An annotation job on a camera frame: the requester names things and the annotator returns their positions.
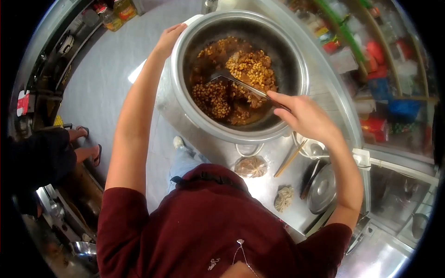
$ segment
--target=cooking oil bottle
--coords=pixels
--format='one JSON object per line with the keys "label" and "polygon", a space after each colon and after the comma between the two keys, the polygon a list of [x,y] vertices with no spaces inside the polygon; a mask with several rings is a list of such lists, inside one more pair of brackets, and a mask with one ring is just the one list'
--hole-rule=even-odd
{"label": "cooking oil bottle", "polygon": [[99,17],[104,26],[113,32],[117,31],[123,24],[122,20],[105,6],[100,7]]}
{"label": "cooking oil bottle", "polygon": [[113,10],[123,21],[129,21],[136,15],[136,9],[130,0],[114,0]]}

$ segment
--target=metal pot lid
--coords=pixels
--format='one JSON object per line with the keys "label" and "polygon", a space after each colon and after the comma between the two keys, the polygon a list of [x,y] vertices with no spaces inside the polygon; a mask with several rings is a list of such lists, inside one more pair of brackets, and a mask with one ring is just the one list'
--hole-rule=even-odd
{"label": "metal pot lid", "polygon": [[309,194],[307,195],[309,210],[313,214],[325,212],[336,198],[336,195],[334,170],[332,169],[332,164],[328,164],[318,172],[311,184]]}

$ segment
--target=sneaker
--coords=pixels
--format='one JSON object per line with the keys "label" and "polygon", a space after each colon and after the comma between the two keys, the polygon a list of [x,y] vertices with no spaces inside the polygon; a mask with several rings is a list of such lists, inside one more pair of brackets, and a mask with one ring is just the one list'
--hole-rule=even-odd
{"label": "sneaker", "polygon": [[184,141],[181,136],[175,136],[173,139],[173,145],[175,149],[178,149],[180,146],[184,146]]}

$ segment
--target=tile floor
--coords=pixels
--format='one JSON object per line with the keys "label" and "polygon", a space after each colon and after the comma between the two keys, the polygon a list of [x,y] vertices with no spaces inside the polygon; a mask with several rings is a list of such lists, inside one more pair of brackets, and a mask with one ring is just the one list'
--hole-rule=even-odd
{"label": "tile floor", "polygon": [[[147,12],[118,31],[96,32],[79,52],[78,66],[64,92],[59,114],[63,121],[90,129],[80,145],[102,145],[101,164],[91,174],[105,184],[117,118],[131,83],[128,76],[156,45],[161,32],[201,12],[202,0],[143,0]],[[166,194],[166,175],[174,156],[173,138],[179,133],[153,113],[147,169],[147,206],[153,211]]]}

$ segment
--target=black pants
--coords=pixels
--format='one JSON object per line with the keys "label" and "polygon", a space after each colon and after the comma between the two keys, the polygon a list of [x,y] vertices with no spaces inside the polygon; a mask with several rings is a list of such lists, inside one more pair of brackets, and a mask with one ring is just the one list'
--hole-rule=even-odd
{"label": "black pants", "polygon": [[9,190],[17,196],[20,210],[33,214],[35,190],[54,184],[76,167],[76,153],[69,144],[69,133],[63,128],[37,132],[24,141],[9,139],[9,161],[12,170]]}

